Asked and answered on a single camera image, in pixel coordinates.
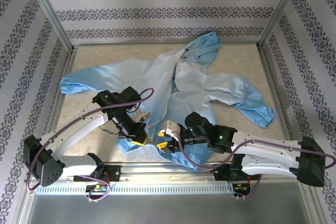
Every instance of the patterned wallpaper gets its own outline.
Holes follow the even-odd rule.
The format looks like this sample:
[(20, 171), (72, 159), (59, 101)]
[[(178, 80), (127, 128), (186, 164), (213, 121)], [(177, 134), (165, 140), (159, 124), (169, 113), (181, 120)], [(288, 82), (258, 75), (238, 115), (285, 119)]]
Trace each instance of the patterned wallpaper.
[(257, 42), (279, 0), (50, 0), (74, 45)]
[[(336, 0), (291, 0), (264, 53), (294, 139), (313, 137), (336, 155)], [(318, 190), (336, 223), (336, 168)]]
[(37, 0), (0, 0), (0, 223), (23, 186), (23, 140), (42, 135), (67, 52)]

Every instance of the purple cable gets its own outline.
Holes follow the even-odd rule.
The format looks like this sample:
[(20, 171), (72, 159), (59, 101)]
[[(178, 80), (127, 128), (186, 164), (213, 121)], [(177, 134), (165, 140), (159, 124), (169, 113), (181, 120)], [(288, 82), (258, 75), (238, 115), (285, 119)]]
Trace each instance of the purple cable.
[[(144, 92), (146, 92), (146, 89), (144, 90), (144, 91), (142, 91), (140, 94), (139, 94), (139, 96), (141, 97), (141, 95), (144, 93)], [(141, 105), (141, 102), (139, 102), (139, 104), (138, 104), (138, 106), (135, 108), (135, 110), (133, 110), (133, 111), (128, 111), (128, 110), (126, 110), (126, 112), (128, 112), (128, 113), (134, 113), (135, 111), (137, 111), (139, 108), (140, 108), (140, 105)]]
[(274, 144), (274, 143), (268, 143), (266, 141), (262, 141), (262, 140), (246, 140), (244, 142), (242, 142), (241, 144), (239, 144), (231, 153), (230, 155), (222, 162), (220, 162), (219, 164), (216, 164), (216, 165), (200, 165), (200, 164), (197, 164), (195, 163), (194, 161), (192, 161), (188, 156), (187, 154), (184, 152), (184, 149), (183, 149), (183, 146), (182, 146), (182, 143), (180, 141), (180, 136), (179, 136), (179, 133), (178, 132), (174, 132), (175, 135), (177, 135), (176, 137), (176, 140), (178, 141), (179, 143), (179, 147), (180, 147), (180, 150), (182, 152), (182, 154), (185, 156), (185, 158), (190, 162), (192, 163), (193, 165), (195, 165), (196, 167), (199, 167), (199, 168), (202, 168), (202, 169), (215, 169), (215, 168), (219, 168), (221, 167), (222, 165), (226, 164), (232, 157), (233, 155), (238, 151), (239, 148), (241, 148), (243, 145), (246, 145), (246, 144), (249, 144), (249, 143), (259, 143), (259, 144), (264, 144), (264, 145), (268, 145), (268, 146), (272, 146), (272, 147), (277, 147), (277, 148), (282, 148), (282, 149), (286, 149), (286, 150), (293, 150), (293, 151), (297, 151), (297, 152), (305, 152), (305, 153), (309, 153), (309, 154), (314, 154), (314, 155), (319, 155), (319, 156), (325, 156), (325, 157), (329, 157), (331, 158), (333, 161), (330, 165), (326, 166), (325, 168), (328, 169), (332, 166), (334, 166), (336, 164), (336, 157), (330, 155), (330, 154), (327, 154), (327, 153), (323, 153), (323, 152), (316, 152), (316, 151), (311, 151), (311, 150), (305, 150), (305, 149), (299, 149), (299, 148), (296, 148), (296, 147), (290, 147), (290, 146), (287, 146), (287, 145), (282, 145), (282, 144)]
[(50, 144), (55, 138), (57, 138), (58, 135), (60, 135), (62, 132), (64, 132), (66, 129), (68, 129), (69, 127), (71, 127), (72, 125), (74, 125), (75, 123), (77, 123), (78, 121), (86, 118), (87, 116), (89, 115), (92, 115), (98, 111), (102, 111), (102, 110), (105, 110), (105, 109), (111, 109), (111, 108), (117, 108), (117, 107), (124, 107), (124, 106), (130, 106), (130, 105), (135, 105), (137, 103), (140, 103), (140, 102), (144, 102), (146, 100), (148, 100), (153, 94), (154, 94), (154, 89), (153, 88), (147, 88), (145, 90), (143, 90), (140, 95), (142, 95), (144, 92), (147, 92), (151, 90), (151, 93), (145, 97), (144, 99), (141, 99), (139, 101), (135, 101), (135, 102), (127, 102), (127, 103), (121, 103), (121, 104), (113, 104), (113, 105), (108, 105), (108, 106), (105, 106), (105, 107), (101, 107), (101, 108), (97, 108), (97, 109), (94, 109), (92, 111), (89, 111), (88, 113), (74, 119), (73, 121), (71, 121), (70, 123), (68, 123), (67, 125), (65, 125), (63, 128), (61, 128), (59, 131), (57, 131), (51, 138), (49, 138), (46, 143), (38, 150), (38, 152), (36, 153), (33, 161), (31, 162), (31, 165), (29, 167), (29, 170), (28, 170), (28, 174), (27, 174), (27, 184), (26, 184), (26, 188), (28, 191), (33, 191), (35, 190), (39, 185), (40, 185), (40, 182), (38, 182), (33, 188), (30, 187), (30, 178), (31, 178), (31, 175), (33, 173), (33, 169), (34, 169), (34, 166), (36, 165), (36, 162), (37, 162), (37, 158), (38, 156), (41, 154), (42, 151), (45, 150), (45, 148), (48, 146), (48, 144)]
[(91, 196), (91, 194), (92, 194), (92, 191), (93, 191), (93, 190), (91, 190), (91, 191), (89, 192), (89, 195), (87, 196), (87, 198), (89, 199), (89, 201), (95, 201), (95, 202), (98, 202), (98, 201), (104, 199), (106, 196), (108, 196), (108, 195), (110, 194), (110, 192), (111, 192), (111, 186), (110, 186), (110, 183), (108, 183), (108, 182), (106, 182), (106, 181), (104, 181), (104, 180), (102, 180), (102, 179), (92, 178), (92, 177), (90, 177), (90, 176), (86, 176), (86, 175), (79, 175), (79, 177), (86, 178), (86, 179), (90, 179), (90, 180), (93, 180), (93, 181), (98, 181), (98, 182), (104, 183), (104, 184), (107, 186), (107, 191), (106, 191), (106, 193), (103, 194), (102, 196), (100, 196), (98, 199), (91, 199), (91, 198), (90, 198), (90, 196)]

